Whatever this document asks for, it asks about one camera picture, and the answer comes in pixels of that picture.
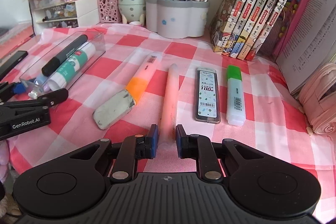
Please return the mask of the green glue stick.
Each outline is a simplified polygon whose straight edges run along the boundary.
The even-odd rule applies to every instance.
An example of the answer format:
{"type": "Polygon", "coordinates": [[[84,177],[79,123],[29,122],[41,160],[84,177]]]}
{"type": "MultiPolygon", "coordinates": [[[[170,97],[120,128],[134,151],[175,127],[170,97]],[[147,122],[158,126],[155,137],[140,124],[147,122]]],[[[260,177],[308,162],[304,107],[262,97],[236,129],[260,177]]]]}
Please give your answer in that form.
{"type": "Polygon", "coordinates": [[[96,47],[91,42],[86,42],[76,50],[49,78],[47,84],[52,91],[65,88],[76,73],[88,62],[88,60],[96,53],[96,47]]]}

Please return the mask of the clear plastic organizer tray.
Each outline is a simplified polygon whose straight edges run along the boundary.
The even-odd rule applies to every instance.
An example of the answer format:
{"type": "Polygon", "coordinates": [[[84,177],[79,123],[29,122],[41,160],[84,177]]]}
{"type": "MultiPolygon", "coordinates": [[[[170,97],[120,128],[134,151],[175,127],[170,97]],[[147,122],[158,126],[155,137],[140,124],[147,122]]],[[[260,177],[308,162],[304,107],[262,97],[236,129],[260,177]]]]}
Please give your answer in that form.
{"type": "Polygon", "coordinates": [[[105,40],[102,32],[75,32],[30,62],[19,80],[32,99],[61,88],[70,89],[103,53],[105,40]]]}

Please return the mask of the black marker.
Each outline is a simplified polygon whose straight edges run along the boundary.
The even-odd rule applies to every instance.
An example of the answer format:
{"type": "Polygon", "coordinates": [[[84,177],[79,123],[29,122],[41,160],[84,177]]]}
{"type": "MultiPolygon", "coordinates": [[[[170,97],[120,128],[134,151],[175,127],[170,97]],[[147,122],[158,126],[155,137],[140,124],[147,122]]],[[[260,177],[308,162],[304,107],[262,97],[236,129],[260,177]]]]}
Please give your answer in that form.
{"type": "Polygon", "coordinates": [[[88,41],[88,36],[83,34],[80,35],[78,38],[73,40],[71,43],[68,44],[63,50],[57,53],[51,60],[48,61],[46,65],[42,67],[42,74],[46,77],[49,77],[60,67],[60,65],[66,61],[72,53],[74,53],[80,46],[88,41]]]}

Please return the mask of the pink highlighter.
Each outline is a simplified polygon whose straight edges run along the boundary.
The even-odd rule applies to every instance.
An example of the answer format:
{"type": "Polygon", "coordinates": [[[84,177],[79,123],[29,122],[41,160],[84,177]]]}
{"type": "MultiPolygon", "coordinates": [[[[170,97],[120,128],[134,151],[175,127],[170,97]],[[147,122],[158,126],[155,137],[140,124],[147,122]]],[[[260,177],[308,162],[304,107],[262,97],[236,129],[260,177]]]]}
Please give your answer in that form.
{"type": "Polygon", "coordinates": [[[169,67],[162,116],[159,125],[158,148],[170,149],[175,143],[175,126],[177,119],[177,104],[179,92],[179,69],[177,64],[169,67]]]}

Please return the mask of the green highlighter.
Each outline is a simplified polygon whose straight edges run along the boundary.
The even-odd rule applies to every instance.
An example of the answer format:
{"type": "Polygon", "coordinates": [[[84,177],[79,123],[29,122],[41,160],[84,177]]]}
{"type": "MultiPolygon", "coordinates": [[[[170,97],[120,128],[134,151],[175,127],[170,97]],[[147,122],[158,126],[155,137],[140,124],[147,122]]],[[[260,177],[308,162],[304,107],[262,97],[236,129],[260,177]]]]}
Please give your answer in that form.
{"type": "Polygon", "coordinates": [[[246,120],[242,74],[239,67],[227,67],[226,120],[232,126],[242,126],[246,120]]]}

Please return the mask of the orange highlighter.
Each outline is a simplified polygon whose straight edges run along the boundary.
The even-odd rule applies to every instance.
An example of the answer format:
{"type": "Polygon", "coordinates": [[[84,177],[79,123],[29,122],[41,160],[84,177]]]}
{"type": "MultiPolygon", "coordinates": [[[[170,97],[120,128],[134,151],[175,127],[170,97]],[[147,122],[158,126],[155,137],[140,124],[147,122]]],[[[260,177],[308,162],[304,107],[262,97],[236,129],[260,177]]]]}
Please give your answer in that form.
{"type": "Polygon", "coordinates": [[[150,53],[126,85],[125,89],[134,99],[136,105],[139,103],[161,60],[162,53],[150,53]]]}

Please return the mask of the light blue highlighter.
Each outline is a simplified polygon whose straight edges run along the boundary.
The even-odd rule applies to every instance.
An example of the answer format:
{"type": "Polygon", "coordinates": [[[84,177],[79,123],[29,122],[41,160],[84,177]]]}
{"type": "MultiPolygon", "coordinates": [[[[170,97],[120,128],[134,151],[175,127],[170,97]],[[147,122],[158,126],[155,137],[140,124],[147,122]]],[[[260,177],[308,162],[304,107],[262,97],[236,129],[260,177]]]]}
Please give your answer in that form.
{"type": "Polygon", "coordinates": [[[47,80],[48,80],[48,77],[40,73],[39,75],[37,75],[37,77],[32,79],[32,82],[38,86],[45,86],[45,84],[47,83],[47,80]]]}

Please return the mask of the black smartphone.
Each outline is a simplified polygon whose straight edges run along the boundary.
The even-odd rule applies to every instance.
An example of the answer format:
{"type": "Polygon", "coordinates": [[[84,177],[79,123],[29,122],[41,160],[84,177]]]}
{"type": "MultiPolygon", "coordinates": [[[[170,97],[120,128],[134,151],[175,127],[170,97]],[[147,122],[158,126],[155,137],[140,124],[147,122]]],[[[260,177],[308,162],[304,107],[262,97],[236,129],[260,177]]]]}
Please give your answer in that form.
{"type": "Polygon", "coordinates": [[[6,75],[27,56],[27,51],[17,51],[5,61],[0,67],[0,80],[3,80],[6,75]]]}

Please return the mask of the pencil lead refill case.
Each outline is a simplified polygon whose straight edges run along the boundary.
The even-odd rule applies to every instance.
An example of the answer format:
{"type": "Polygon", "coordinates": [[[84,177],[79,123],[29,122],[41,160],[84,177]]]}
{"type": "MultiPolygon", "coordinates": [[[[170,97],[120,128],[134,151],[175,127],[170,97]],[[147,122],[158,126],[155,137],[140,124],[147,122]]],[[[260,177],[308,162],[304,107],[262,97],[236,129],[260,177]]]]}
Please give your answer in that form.
{"type": "Polygon", "coordinates": [[[221,122],[217,71],[197,68],[195,120],[212,124],[221,122]]]}

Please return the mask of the white used eraser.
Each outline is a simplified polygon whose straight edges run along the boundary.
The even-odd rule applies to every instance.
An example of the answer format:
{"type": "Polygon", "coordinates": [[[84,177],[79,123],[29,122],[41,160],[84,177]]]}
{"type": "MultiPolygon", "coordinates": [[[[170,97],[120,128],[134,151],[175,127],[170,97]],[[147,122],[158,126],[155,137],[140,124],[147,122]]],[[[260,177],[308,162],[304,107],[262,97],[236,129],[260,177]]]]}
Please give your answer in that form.
{"type": "Polygon", "coordinates": [[[105,130],[129,113],[135,100],[126,90],[121,90],[93,112],[93,119],[99,129],[105,130]]]}

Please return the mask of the pink storage box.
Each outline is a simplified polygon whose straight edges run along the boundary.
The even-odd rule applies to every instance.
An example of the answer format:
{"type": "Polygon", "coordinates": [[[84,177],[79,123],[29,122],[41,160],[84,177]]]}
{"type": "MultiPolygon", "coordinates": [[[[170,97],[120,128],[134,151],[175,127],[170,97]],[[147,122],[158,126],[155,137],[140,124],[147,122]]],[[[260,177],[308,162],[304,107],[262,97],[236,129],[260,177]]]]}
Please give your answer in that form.
{"type": "Polygon", "coordinates": [[[18,49],[34,36],[30,23],[20,23],[1,36],[1,59],[18,49]]]}

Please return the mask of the pink checkered tablecloth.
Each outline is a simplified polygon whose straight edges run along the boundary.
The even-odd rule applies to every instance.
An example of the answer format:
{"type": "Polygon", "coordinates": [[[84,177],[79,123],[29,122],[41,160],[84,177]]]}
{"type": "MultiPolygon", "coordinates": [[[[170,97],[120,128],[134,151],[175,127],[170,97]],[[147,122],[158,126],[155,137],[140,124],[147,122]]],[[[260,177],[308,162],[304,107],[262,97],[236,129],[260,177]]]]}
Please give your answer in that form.
{"type": "Polygon", "coordinates": [[[308,135],[306,119],[290,95],[278,67],[257,57],[251,62],[214,53],[203,39],[165,39],[139,26],[103,24],[105,53],[70,88],[68,99],[51,109],[51,123],[1,142],[1,174],[11,164],[25,170],[101,138],[114,142],[147,132],[159,123],[169,67],[179,73],[177,123],[189,134],[202,134],[215,142],[223,138],[242,143],[304,168],[318,178],[322,194],[315,216],[327,221],[335,216],[335,137],[308,135]],[[135,108],[106,130],[98,128],[93,112],[126,87],[145,61],[154,63],[151,77],[135,108]],[[241,127],[225,118],[219,124],[194,118],[196,73],[199,67],[217,72],[219,106],[226,114],[229,65],[240,68],[246,120],[241,127]]]}

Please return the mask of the white drawer organizer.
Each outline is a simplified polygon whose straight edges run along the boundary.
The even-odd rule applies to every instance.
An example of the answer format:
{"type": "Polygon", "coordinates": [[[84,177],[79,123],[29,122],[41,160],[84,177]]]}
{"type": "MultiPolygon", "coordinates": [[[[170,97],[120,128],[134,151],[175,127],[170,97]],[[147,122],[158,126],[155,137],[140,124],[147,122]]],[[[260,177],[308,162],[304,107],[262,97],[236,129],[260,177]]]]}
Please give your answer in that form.
{"type": "Polygon", "coordinates": [[[97,0],[28,0],[34,34],[45,28],[76,28],[100,22],[97,0]]]}

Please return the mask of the pink perforated pen holder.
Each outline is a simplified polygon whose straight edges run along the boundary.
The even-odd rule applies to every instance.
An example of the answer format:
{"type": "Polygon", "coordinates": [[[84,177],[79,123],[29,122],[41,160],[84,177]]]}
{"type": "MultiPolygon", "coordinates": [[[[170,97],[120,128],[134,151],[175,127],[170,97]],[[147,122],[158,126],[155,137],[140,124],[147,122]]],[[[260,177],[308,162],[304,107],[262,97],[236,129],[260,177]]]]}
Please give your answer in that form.
{"type": "Polygon", "coordinates": [[[97,0],[100,23],[121,23],[118,0],[97,0]]]}

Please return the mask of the white spine comic book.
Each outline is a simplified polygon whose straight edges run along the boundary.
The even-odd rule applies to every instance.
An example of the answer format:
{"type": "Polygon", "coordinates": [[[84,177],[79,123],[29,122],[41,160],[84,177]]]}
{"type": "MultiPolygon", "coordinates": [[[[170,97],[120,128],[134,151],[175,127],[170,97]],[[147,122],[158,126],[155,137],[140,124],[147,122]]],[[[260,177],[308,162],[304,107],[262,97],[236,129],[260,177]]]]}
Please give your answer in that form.
{"type": "Polygon", "coordinates": [[[270,34],[270,31],[280,16],[286,2],[287,0],[268,0],[265,9],[248,38],[249,51],[244,57],[246,61],[253,60],[267,36],[270,34]]]}

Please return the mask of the green egg pen holder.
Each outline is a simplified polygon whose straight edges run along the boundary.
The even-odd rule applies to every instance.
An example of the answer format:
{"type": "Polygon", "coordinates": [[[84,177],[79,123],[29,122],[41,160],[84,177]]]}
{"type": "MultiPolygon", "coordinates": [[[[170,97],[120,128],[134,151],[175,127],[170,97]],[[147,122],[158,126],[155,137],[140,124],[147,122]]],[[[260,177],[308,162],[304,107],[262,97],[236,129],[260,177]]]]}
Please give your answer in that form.
{"type": "Polygon", "coordinates": [[[118,9],[120,11],[123,24],[137,22],[138,25],[145,25],[145,0],[118,0],[118,9]]]}

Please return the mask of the pink pencil case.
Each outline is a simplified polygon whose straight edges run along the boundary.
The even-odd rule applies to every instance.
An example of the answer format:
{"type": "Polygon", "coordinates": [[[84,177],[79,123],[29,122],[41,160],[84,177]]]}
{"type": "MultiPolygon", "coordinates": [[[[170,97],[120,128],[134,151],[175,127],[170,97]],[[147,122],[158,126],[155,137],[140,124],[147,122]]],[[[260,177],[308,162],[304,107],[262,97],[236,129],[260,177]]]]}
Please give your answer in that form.
{"type": "Polygon", "coordinates": [[[315,134],[335,133],[335,63],[318,68],[302,87],[298,100],[315,134]]]}

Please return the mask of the white flower pen holder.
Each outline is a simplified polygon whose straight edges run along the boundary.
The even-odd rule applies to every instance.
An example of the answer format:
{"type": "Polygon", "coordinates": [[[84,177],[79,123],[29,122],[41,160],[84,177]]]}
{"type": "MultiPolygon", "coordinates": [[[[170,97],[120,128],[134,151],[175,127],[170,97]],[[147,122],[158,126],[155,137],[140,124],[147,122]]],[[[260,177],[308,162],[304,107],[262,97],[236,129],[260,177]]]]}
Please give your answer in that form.
{"type": "Polygon", "coordinates": [[[146,0],[146,28],[169,39],[201,37],[209,6],[208,2],[146,0]]]}

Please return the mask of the pink comic book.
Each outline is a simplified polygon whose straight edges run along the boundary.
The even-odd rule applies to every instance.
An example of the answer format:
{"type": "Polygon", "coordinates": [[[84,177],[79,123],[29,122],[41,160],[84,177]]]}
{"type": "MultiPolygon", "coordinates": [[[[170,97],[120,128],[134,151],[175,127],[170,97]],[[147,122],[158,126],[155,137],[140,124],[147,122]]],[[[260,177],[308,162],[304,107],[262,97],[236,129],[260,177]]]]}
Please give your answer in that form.
{"type": "Polygon", "coordinates": [[[246,0],[223,0],[210,24],[214,52],[222,52],[240,16],[246,0]]]}

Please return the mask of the pink abacus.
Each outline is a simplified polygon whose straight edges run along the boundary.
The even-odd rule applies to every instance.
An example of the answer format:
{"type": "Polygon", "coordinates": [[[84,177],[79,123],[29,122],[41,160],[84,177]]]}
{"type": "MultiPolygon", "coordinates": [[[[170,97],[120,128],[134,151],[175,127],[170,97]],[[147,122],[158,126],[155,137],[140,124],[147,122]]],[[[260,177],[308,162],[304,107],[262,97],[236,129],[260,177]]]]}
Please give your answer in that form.
{"type": "Polygon", "coordinates": [[[285,48],[292,33],[301,19],[309,0],[287,0],[281,14],[274,24],[266,41],[261,46],[260,54],[276,60],[285,48]]]}

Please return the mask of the red spine comic book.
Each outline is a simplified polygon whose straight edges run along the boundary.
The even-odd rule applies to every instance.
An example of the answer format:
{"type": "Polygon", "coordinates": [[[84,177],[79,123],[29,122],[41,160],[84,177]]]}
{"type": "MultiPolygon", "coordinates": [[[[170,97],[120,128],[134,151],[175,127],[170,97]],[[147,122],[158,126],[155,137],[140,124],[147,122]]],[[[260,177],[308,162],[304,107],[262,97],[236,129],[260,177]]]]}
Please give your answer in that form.
{"type": "Polygon", "coordinates": [[[251,15],[236,42],[236,45],[238,46],[237,59],[245,59],[254,42],[256,42],[262,28],[266,24],[277,1],[278,0],[257,0],[251,15]]]}

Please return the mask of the blue spine comic book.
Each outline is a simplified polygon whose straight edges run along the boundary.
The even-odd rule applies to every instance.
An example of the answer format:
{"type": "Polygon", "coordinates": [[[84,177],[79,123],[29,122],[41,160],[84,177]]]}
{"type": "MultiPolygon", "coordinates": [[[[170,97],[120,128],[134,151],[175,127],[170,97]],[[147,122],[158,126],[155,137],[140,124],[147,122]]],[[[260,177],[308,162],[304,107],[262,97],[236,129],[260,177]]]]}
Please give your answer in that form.
{"type": "Polygon", "coordinates": [[[254,13],[254,6],[258,0],[241,0],[243,5],[240,5],[240,10],[235,9],[238,12],[238,21],[235,24],[235,28],[231,33],[231,37],[226,43],[226,47],[223,50],[223,55],[236,57],[240,46],[246,41],[248,34],[245,34],[244,28],[251,29],[249,26],[249,19],[254,13]]]}

